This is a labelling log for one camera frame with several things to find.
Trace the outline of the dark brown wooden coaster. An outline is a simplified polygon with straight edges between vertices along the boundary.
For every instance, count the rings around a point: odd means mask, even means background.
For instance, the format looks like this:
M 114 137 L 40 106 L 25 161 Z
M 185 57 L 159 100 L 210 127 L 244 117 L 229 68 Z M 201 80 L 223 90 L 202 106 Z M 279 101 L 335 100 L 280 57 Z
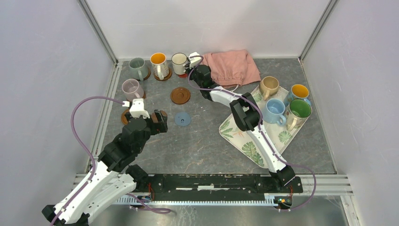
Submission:
M 154 123 L 167 123 L 168 115 L 163 110 L 154 110 L 151 114 L 151 119 Z

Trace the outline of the white mug black rim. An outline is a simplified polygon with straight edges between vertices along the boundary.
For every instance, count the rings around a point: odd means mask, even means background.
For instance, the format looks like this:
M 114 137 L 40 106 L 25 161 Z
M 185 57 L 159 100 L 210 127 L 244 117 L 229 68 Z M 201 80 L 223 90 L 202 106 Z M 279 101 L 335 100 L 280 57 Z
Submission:
M 185 65 L 187 64 L 187 56 L 184 53 L 175 53 L 171 57 L 173 70 L 176 75 L 184 76 L 185 72 Z

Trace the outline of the lilac ceramic mug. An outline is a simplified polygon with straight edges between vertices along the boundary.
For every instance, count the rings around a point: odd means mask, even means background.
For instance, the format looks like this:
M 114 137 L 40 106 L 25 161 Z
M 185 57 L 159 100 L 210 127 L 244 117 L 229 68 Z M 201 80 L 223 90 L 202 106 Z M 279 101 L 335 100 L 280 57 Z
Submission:
M 142 98 L 144 89 L 136 79 L 127 79 L 122 83 L 122 91 L 127 101 Z

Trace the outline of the white mug orange inside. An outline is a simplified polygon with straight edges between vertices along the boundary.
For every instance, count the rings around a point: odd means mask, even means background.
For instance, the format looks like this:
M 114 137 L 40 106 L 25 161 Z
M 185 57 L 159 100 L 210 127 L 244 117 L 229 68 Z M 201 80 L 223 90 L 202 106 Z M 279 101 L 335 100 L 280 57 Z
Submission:
M 165 76 L 169 73 L 170 69 L 167 63 L 166 55 L 163 53 L 154 53 L 150 57 L 150 62 L 152 65 L 153 72 L 163 80 Z

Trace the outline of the grey green ceramic mug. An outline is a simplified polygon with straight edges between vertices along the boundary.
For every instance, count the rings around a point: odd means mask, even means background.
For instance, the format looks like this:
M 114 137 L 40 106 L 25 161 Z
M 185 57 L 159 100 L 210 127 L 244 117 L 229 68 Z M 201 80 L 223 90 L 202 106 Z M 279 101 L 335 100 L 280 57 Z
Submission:
M 145 60 L 142 58 L 133 58 L 129 61 L 129 70 L 131 78 L 136 79 L 138 81 L 144 81 L 149 78 L 151 74 L 151 70 L 145 63 Z

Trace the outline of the beige ceramic mug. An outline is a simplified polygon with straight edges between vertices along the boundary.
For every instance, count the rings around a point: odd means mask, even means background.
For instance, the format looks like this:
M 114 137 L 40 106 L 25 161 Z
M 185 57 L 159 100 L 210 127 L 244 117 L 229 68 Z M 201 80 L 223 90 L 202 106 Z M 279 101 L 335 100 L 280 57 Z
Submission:
M 263 100 L 266 101 L 278 92 L 279 81 L 275 77 L 267 76 L 260 81 L 259 90 Z

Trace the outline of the light blue ceramic mug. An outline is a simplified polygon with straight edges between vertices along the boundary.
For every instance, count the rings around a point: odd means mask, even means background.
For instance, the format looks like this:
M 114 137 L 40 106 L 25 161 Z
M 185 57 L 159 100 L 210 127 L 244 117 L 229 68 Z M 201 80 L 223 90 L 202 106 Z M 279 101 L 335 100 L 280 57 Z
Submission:
M 287 122 L 287 119 L 284 116 L 285 108 L 286 107 L 281 100 L 275 98 L 269 99 L 262 111 L 263 120 L 269 124 L 285 126 Z

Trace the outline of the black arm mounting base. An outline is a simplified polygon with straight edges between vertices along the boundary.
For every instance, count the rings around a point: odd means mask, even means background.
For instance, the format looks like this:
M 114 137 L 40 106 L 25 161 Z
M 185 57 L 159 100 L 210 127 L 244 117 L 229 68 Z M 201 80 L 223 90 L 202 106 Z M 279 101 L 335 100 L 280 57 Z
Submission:
M 153 174 L 138 165 L 129 166 L 134 193 L 154 194 L 154 201 L 262 201 L 265 194 L 302 193 L 301 179 L 281 182 L 269 174 Z

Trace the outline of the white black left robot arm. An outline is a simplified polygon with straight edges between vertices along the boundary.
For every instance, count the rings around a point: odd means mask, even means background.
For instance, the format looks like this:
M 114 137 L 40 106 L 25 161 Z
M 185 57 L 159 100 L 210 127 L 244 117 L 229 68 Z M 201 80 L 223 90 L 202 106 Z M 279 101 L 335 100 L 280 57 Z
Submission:
M 132 165 L 151 136 L 168 130 L 167 114 L 154 110 L 149 118 L 131 118 L 98 156 L 98 161 L 73 191 L 42 214 L 53 226 L 88 226 L 121 196 L 142 192 L 148 186 L 147 173 Z

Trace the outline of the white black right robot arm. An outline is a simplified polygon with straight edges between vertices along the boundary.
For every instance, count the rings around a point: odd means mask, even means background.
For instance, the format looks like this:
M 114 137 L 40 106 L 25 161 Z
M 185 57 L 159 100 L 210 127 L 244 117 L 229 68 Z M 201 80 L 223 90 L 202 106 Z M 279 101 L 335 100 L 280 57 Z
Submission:
M 295 178 L 295 172 L 268 137 L 263 125 L 261 110 L 253 96 L 248 92 L 237 94 L 219 86 L 211 78 L 209 66 L 191 66 L 188 63 L 184 68 L 188 74 L 188 80 L 194 81 L 198 85 L 197 89 L 205 99 L 221 103 L 231 109 L 237 127 L 251 137 L 260 155 L 266 161 L 272 176 L 273 189 L 277 192 L 286 191 Z

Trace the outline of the red round coaster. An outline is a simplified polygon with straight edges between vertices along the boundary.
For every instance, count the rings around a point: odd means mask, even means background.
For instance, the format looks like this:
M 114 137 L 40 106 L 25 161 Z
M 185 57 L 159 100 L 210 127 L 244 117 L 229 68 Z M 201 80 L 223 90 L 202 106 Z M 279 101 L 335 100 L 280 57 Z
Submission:
M 186 74 L 186 73 L 184 73 L 184 74 L 179 74 L 178 75 L 178 77 L 180 77 L 180 78 L 186 78 L 188 75 Z

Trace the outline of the light blue round coaster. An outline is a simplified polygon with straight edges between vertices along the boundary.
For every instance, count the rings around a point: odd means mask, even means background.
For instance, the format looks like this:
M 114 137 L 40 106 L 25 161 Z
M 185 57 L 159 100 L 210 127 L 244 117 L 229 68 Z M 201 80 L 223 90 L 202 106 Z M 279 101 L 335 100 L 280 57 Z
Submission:
M 187 112 L 179 112 L 175 115 L 175 124 L 178 126 L 188 126 L 191 121 L 191 116 Z

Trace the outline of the pink folded cloth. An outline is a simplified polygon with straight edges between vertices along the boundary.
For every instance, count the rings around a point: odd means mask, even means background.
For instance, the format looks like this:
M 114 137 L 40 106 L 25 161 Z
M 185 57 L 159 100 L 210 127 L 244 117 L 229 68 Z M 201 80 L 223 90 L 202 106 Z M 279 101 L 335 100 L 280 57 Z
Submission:
M 261 80 L 254 59 L 245 49 L 206 53 L 203 57 L 202 63 L 210 67 L 213 81 L 220 86 L 243 86 Z

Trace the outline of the blue butterfly mug orange inside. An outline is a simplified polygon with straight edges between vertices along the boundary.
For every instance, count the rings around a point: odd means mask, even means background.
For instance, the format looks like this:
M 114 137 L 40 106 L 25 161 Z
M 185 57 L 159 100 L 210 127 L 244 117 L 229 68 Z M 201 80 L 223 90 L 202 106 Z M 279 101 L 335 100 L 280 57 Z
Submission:
M 288 106 L 293 100 L 301 99 L 305 101 L 309 106 L 311 106 L 311 102 L 308 99 L 309 94 L 309 90 L 304 85 L 295 84 L 291 87 L 283 103 L 285 104 L 285 106 Z

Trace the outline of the floral mug green inside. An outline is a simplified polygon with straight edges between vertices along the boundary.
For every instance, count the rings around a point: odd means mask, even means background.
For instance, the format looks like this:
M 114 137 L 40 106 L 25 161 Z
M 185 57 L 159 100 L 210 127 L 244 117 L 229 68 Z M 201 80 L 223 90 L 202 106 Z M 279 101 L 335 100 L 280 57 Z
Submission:
M 301 99 L 291 101 L 284 112 L 287 131 L 301 128 L 311 113 L 312 108 L 306 101 Z

